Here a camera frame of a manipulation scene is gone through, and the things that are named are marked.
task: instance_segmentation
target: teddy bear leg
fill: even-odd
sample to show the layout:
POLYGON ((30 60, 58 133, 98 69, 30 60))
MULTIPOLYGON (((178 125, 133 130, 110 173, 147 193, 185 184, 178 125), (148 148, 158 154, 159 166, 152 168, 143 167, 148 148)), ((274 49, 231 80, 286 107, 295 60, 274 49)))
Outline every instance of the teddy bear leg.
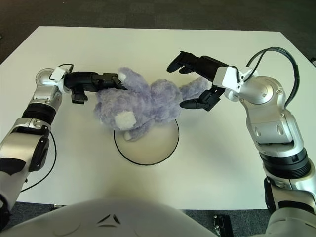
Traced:
POLYGON ((138 92, 149 93, 150 86, 142 75, 134 72, 129 68, 119 68, 118 79, 122 82, 126 89, 138 92))
POLYGON ((155 121, 149 120, 141 127, 126 131, 124 134, 124 138, 126 141, 136 141, 142 136, 144 136, 147 132, 149 132, 150 128, 154 125, 155 121))

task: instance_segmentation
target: silver robot arm segment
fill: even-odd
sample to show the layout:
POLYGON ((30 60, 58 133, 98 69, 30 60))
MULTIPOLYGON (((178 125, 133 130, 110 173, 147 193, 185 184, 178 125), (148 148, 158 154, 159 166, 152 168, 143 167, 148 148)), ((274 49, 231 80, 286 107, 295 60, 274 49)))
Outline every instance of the silver robot arm segment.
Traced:
POLYGON ((37 74, 37 88, 27 109, 0 143, 2 225, 29 173, 40 170, 45 163, 50 125, 62 102, 58 82, 50 79, 53 71, 44 69, 37 74))

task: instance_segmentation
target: black circle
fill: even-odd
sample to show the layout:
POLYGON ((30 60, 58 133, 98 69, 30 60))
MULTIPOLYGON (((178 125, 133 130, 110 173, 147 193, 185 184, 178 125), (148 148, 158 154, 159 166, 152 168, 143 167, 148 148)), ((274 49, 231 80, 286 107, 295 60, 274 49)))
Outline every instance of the black circle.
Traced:
POLYGON ((163 159, 163 160, 161 160, 161 161, 158 161, 158 162, 155 162, 155 163, 151 163, 151 164, 141 164, 141 163, 137 163, 137 162, 135 162, 135 161, 130 160, 129 158, 127 158, 127 157, 120 151, 120 149, 119 149, 119 147, 118 147, 118 144, 117 144, 117 141, 116 141, 116 139, 115 139, 115 131, 114 131, 114 132, 113 132, 113 137, 114 137, 115 145, 116 145, 116 147, 117 147, 119 153, 120 153, 125 159, 127 159, 129 162, 132 162, 133 164, 137 164, 137 165, 141 165, 141 166, 151 166, 151 165, 154 165, 154 164, 159 164, 159 163, 165 161, 166 159, 168 159, 168 158, 174 153, 174 151, 176 150, 176 148, 177 148, 177 146, 178 146, 179 138, 180 138, 180 130, 179 130, 179 125, 178 125, 178 122, 177 122, 176 119, 175 119, 175 122, 176 122, 177 128, 178 128, 178 141, 177 141, 177 144, 176 144, 175 148, 173 149, 173 151, 170 153, 170 155, 168 155, 165 159, 163 159))

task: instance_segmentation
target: black band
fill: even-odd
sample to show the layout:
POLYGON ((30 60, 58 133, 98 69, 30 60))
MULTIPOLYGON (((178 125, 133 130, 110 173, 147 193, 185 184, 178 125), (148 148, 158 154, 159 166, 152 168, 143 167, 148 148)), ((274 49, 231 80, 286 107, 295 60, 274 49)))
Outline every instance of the black band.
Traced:
POLYGON ((22 117, 43 120, 51 125, 55 114, 55 109, 49 105, 42 103, 32 103, 28 105, 22 117))
POLYGON ((8 224, 10 220, 11 213, 8 209, 8 204, 6 199, 0 195, 0 201, 3 203, 2 207, 0 208, 0 232, 4 229, 4 227, 8 224))
POLYGON ((272 174, 285 179, 297 179, 305 176, 311 164, 303 148, 298 154, 289 157, 271 157, 260 153, 265 168, 272 174))

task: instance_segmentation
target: plush toy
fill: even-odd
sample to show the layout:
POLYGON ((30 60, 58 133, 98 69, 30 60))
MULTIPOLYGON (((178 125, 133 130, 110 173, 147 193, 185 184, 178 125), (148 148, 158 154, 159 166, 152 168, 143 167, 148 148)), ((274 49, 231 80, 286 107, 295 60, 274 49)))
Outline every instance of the plush toy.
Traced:
POLYGON ((127 90, 111 88, 97 92, 94 112, 113 130, 126 131, 127 141, 141 138, 155 123, 176 119, 181 112, 180 102, 197 98, 208 89, 208 80, 203 77, 180 88, 165 79, 149 85, 129 68, 120 68, 118 78, 127 90))

